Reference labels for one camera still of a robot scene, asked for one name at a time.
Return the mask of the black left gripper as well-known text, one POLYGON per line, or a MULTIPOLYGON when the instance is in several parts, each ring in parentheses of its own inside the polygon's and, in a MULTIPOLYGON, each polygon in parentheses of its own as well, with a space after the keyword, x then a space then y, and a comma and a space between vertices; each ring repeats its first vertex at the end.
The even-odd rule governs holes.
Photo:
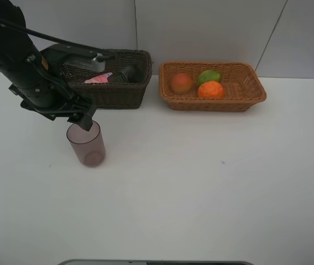
POLYGON ((20 96, 23 109, 36 112, 50 120, 66 117, 85 131, 93 125, 95 105, 74 92, 68 84, 52 75, 11 74, 9 90, 20 96))

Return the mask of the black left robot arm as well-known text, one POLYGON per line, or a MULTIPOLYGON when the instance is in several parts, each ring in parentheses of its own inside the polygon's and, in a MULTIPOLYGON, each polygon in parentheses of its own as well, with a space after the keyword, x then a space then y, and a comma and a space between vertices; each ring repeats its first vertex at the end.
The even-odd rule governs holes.
POLYGON ((93 104, 68 85, 60 66, 46 59, 24 30, 21 9, 0 1, 0 72, 11 81, 10 91, 21 97, 22 108, 50 120, 66 117, 89 131, 93 104))

